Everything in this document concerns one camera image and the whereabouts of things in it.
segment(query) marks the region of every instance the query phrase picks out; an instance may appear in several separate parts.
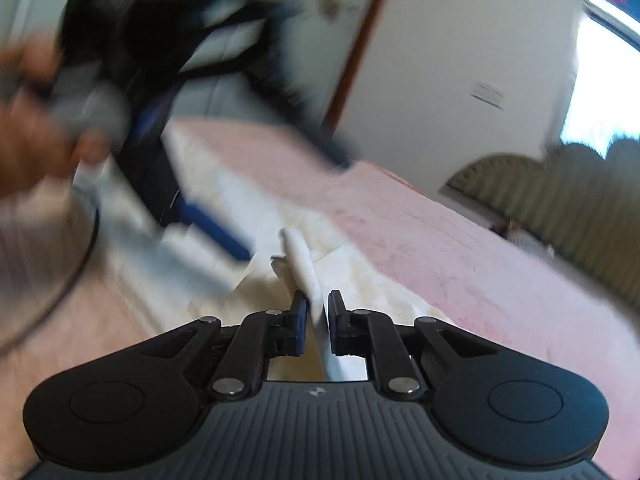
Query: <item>bed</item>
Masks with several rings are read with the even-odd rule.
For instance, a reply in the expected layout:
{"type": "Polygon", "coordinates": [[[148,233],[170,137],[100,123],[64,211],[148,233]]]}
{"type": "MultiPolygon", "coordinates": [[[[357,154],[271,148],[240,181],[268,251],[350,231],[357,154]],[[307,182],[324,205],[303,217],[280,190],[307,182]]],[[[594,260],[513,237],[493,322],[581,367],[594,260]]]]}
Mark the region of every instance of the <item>bed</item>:
{"type": "MultiPolygon", "coordinates": [[[[637,480],[640,325],[628,312],[371,163],[332,173],[277,128],[184,119],[173,127],[268,193],[323,212],[379,272],[462,328],[593,381],[610,408],[595,461],[615,479],[637,480]]],[[[39,381],[148,333],[133,300],[92,268],[36,336],[0,361],[0,478],[18,478],[33,463],[20,415],[39,381]]]]}

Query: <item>wall outlet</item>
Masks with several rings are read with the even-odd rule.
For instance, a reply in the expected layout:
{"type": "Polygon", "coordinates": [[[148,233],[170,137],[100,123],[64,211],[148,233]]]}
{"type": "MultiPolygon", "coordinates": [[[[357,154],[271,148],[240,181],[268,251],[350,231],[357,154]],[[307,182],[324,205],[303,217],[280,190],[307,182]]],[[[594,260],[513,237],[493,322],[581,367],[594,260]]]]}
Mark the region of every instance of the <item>wall outlet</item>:
{"type": "Polygon", "coordinates": [[[480,99],[481,101],[489,103],[490,105],[502,110],[502,99],[504,98],[504,94],[487,83],[476,83],[476,86],[471,91],[471,95],[476,99],[480,99]]]}

